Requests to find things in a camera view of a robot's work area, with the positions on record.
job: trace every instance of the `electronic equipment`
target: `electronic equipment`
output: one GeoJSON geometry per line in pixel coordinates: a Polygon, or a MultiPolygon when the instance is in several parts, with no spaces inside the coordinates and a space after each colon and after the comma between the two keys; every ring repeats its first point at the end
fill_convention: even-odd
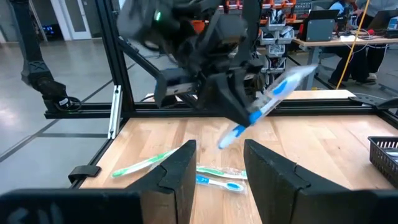
{"type": "Polygon", "coordinates": [[[398,29],[398,16],[390,19],[388,23],[387,30],[397,30],[398,29]]]}
{"type": "Polygon", "coordinates": [[[297,15],[297,19],[305,19],[310,14],[312,8],[311,0],[297,0],[294,6],[294,14],[297,15]]]}
{"type": "Polygon", "coordinates": [[[384,37],[388,39],[398,38],[398,30],[387,30],[384,37]]]}
{"type": "Polygon", "coordinates": [[[368,26],[372,30],[386,30],[389,26],[390,20],[398,16],[398,10],[384,10],[377,12],[376,16],[368,26]]]}
{"type": "Polygon", "coordinates": [[[304,19],[297,37],[307,42],[331,40],[338,13],[339,10],[311,11],[304,19]]]}
{"type": "Polygon", "coordinates": [[[62,40],[61,28],[58,24],[43,26],[43,31],[48,40],[62,40]]]}
{"type": "Polygon", "coordinates": [[[337,16],[336,18],[336,23],[337,23],[337,36],[339,36],[339,32],[345,32],[347,31],[347,23],[351,19],[351,16],[349,14],[349,8],[345,7],[343,13],[337,16]]]}

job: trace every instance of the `wooden table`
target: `wooden table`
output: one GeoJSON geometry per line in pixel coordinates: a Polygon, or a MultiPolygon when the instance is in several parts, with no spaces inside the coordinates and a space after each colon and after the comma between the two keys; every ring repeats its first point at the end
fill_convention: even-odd
{"type": "MultiPolygon", "coordinates": [[[[341,40],[337,37],[335,37],[331,41],[319,41],[319,42],[306,42],[300,39],[293,39],[293,42],[296,44],[300,44],[304,47],[336,47],[336,46],[342,46],[344,44],[351,45],[353,44],[353,40],[341,40]]],[[[398,39],[387,39],[384,37],[377,37],[373,40],[364,40],[358,37],[357,41],[355,42],[355,45],[372,45],[372,44],[395,44],[398,43],[398,39]]]]}
{"type": "MultiPolygon", "coordinates": [[[[347,38],[345,39],[339,39],[335,37],[331,41],[319,41],[319,42],[306,42],[302,41],[300,39],[293,39],[293,42],[296,44],[301,45],[304,48],[308,48],[309,51],[309,56],[308,56],[308,62],[307,65],[311,64],[319,64],[319,54],[320,54],[320,47],[337,47],[337,46],[344,46],[344,45],[352,45],[353,44],[353,39],[351,38],[348,40],[347,38]]],[[[378,37],[372,40],[364,40],[358,38],[356,41],[356,45],[374,45],[374,44],[394,44],[398,43],[398,39],[387,39],[384,37],[378,37]]],[[[304,81],[302,85],[303,90],[310,90],[313,85],[313,79],[315,77],[316,71],[314,71],[312,74],[310,74],[304,81]]]]}
{"type": "MultiPolygon", "coordinates": [[[[347,90],[296,91],[291,99],[347,98],[347,90]]],[[[391,189],[369,161],[368,136],[396,136],[398,130],[377,116],[296,116],[264,118],[229,148],[216,142],[230,122],[224,118],[130,119],[97,166],[99,176],[82,188],[124,188],[147,170],[111,178],[116,169],[197,140],[201,165],[244,169],[243,142],[253,139],[301,166],[349,189],[391,189]]],[[[250,188],[247,195],[197,185],[191,223],[261,223],[250,188]]]]}

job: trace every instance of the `toothbrush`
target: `toothbrush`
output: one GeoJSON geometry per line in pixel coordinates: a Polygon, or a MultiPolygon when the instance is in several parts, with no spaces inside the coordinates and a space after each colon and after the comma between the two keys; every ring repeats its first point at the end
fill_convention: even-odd
{"type": "MultiPolygon", "coordinates": [[[[254,125],[259,119],[267,116],[271,110],[277,106],[283,99],[287,98],[299,85],[300,82],[309,74],[311,74],[316,65],[299,66],[292,70],[292,74],[285,78],[272,91],[268,92],[272,96],[271,100],[262,108],[249,115],[251,125],[254,125]]],[[[237,125],[230,133],[221,138],[218,143],[218,149],[224,149],[236,140],[246,128],[242,125],[237,125]]]]}
{"type": "Polygon", "coordinates": [[[119,169],[119,170],[113,172],[112,177],[121,177],[121,176],[124,176],[124,175],[127,175],[127,174],[131,174],[133,172],[137,172],[137,171],[139,171],[139,170],[141,170],[141,169],[143,169],[145,167],[148,167],[148,166],[150,166],[150,165],[152,165],[152,164],[154,164],[156,162],[159,162],[159,161],[162,161],[162,160],[166,159],[171,154],[173,154],[177,149],[179,149],[179,148],[173,149],[173,150],[165,152],[165,153],[161,153],[161,154],[159,154],[157,156],[154,156],[154,157],[152,157],[150,159],[147,159],[147,160],[144,160],[144,161],[139,162],[137,164],[134,164],[134,165],[132,165],[130,167],[119,169]]]}
{"type": "Polygon", "coordinates": [[[244,187],[240,184],[234,183],[234,182],[227,182],[227,183],[223,183],[223,182],[218,182],[215,180],[211,180],[205,176],[202,175],[197,175],[197,184],[202,184],[202,185],[218,185],[221,187],[224,187],[230,191],[234,191],[234,192],[241,192],[244,190],[244,187]]]}
{"type": "Polygon", "coordinates": [[[386,152],[386,153],[392,157],[398,157],[398,152],[386,152]]]}
{"type": "Polygon", "coordinates": [[[245,170],[242,170],[240,174],[227,174],[221,170],[218,169],[212,169],[212,168],[207,168],[207,167],[203,167],[203,166],[197,166],[197,172],[200,173],[207,173],[207,174],[212,174],[212,175],[216,175],[218,177],[225,177],[225,178],[230,178],[230,179],[243,179],[243,180],[247,180],[248,176],[246,174],[245,170]]]}

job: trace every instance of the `toothbrush packaging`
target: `toothbrush packaging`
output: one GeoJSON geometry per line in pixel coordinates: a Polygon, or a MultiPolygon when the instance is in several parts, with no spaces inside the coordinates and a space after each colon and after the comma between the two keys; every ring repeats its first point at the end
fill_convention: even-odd
{"type": "Polygon", "coordinates": [[[231,167],[201,166],[197,164],[197,173],[229,179],[248,179],[245,170],[239,170],[231,167]]]}
{"type": "Polygon", "coordinates": [[[197,174],[196,182],[198,185],[202,185],[201,187],[218,188],[220,190],[226,190],[234,194],[243,194],[243,195],[248,194],[248,187],[246,183],[242,180],[237,180],[237,179],[229,180],[222,177],[214,177],[214,176],[208,177],[205,175],[197,174]]]}

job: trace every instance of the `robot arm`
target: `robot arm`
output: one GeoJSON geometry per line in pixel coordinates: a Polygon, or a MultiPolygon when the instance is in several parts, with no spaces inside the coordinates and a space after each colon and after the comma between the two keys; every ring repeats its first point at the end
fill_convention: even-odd
{"type": "Polygon", "coordinates": [[[24,58],[22,81],[42,94],[48,112],[76,111],[80,101],[66,93],[66,86],[56,82],[43,61],[40,45],[30,18],[28,0],[9,0],[17,25],[19,45],[24,58]]]}
{"type": "Polygon", "coordinates": [[[247,37],[248,26],[238,16],[220,14],[220,4],[221,0],[129,0],[121,9],[118,29],[123,37],[143,46],[157,45],[176,59],[178,70],[164,70],[156,78],[159,106],[167,96],[195,94],[194,107],[215,110],[249,126],[254,98],[248,89],[253,88],[253,77],[261,75],[263,64],[251,58],[232,64],[229,55],[247,37]],[[193,19],[209,20],[202,33],[193,29],[193,19]]]}

